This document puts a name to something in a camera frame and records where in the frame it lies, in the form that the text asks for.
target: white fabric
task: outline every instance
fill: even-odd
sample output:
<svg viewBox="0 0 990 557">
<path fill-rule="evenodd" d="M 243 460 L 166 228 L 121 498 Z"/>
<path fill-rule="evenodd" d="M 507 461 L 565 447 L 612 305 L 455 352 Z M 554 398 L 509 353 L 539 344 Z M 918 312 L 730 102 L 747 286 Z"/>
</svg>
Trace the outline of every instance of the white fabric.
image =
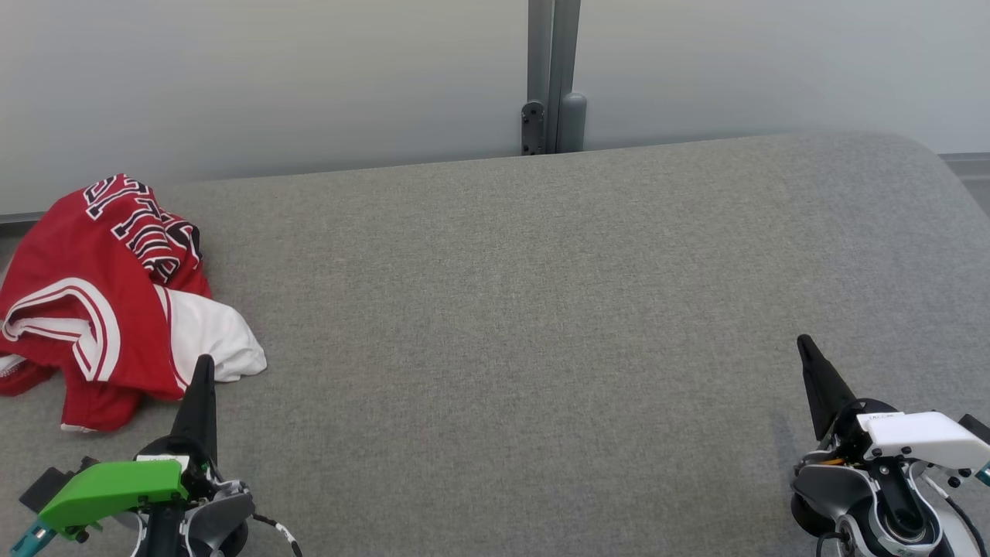
<svg viewBox="0 0 990 557">
<path fill-rule="evenodd" d="M 24 358 L 21 358 L 17 354 L 8 354 L 7 356 L 0 356 L 0 378 L 8 376 L 14 373 L 22 363 L 24 363 Z"/>
<path fill-rule="evenodd" d="M 60 427 L 62 431 L 75 431 L 78 433 L 91 433 L 93 431 L 96 431 L 95 429 L 90 429 L 88 427 L 83 427 L 81 425 L 69 425 L 67 423 L 61 424 Z"/>
<path fill-rule="evenodd" d="M 267 367 L 264 351 L 258 345 L 244 318 L 229 305 L 155 286 L 172 331 L 172 360 L 185 390 L 192 381 L 196 360 L 202 354 L 213 356 L 214 377 L 220 383 L 237 381 L 258 374 Z"/>
</svg>

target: robotic arm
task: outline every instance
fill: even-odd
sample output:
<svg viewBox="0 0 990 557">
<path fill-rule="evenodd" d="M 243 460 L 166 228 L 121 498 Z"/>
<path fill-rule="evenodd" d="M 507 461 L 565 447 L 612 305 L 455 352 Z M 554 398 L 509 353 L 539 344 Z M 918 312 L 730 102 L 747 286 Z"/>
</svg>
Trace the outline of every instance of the robotic arm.
<svg viewBox="0 0 990 557">
<path fill-rule="evenodd" d="M 22 496 L 38 520 L 11 549 L 33 557 L 61 535 L 79 543 L 87 528 L 113 517 L 138 533 L 131 557 L 236 557 L 248 540 L 248 518 L 270 524 L 302 557 L 281 524 L 254 513 L 248 485 L 225 481 L 217 468 L 214 364 L 200 356 L 172 430 L 133 461 L 86 457 L 78 472 L 49 468 Z"/>
<path fill-rule="evenodd" d="M 990 428 L 969 414 L 956 422 L 856 398 L 811 337 L 798 337 L 798 351 L 819 446 L 794 467 L 791 511 L 819 537 L 819 554 L 834 538 L 843 557 L 987 557 L 934 477 L 952 489 L 971 478 L 990 486 Z M 921 482 L 958 516 L 926 501 Z"/>
</svg>

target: gray fabric surface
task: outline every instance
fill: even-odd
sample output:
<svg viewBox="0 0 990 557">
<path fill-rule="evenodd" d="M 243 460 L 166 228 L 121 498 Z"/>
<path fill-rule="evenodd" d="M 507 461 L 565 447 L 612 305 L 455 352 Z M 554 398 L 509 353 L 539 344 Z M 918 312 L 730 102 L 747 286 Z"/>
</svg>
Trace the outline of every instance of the gray fabric surface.
<svg viewBox="0 0 990 557">
<path fill-rule="evenodd" d="M 814 553 L 794 346 L 860 395 L 990 419 L 990 220 L 933 154 L 797 135 L 160 187 L 269 370 L 220 460 L 307 555 Z M 129 458 L 2 400 L 0 539 L 45 467 Z M 990 498 L 958 496 L 990 532 Z M 110 524 L 51 555 L 127 555 Z M 288 555 L 259 525 L 245 555 Z"/>
</svg>

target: garment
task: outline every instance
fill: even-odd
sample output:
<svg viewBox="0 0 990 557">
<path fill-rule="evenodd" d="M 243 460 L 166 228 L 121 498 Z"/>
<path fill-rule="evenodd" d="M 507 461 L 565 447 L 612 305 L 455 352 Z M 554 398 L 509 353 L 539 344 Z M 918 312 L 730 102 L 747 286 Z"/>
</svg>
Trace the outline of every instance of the garment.
<svg viewBox="0 0 990 557">
<path fill-rule="evenodd" d="M 60 199 L 0 287 L 0 394 L 61 369 L 63 429 L 112 430 L 144 394 L 178 399 L 209 353 L 217 381 L 265 368 L 244 319 L 209 299 L 199 231 L 118 174 Z"/>
</svg>

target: wall baseboard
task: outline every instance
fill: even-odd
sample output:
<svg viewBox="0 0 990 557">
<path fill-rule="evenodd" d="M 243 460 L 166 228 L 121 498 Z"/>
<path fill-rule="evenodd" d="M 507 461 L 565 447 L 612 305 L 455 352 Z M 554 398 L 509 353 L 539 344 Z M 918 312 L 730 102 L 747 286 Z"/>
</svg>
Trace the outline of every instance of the wall baseboard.
<svg viewBox="0 0 990 557">
<path fill-rule="evenodd" d="M 966 187 L 990 187 L 990 153 L 939 155 Z"/>
<path fill-rule="evenodd" d="M 5 222 L 0 221 L 0 240 L 4 238 L 23 238 L 35 226 L 34 221 Z"/>
<path fill-rule="evenodd" d="M 0 215 L 0 226 L 13 225 L 22 222 L 38 222 L 45 213 L 14 213 L 12 215 Z"/>
</svg>

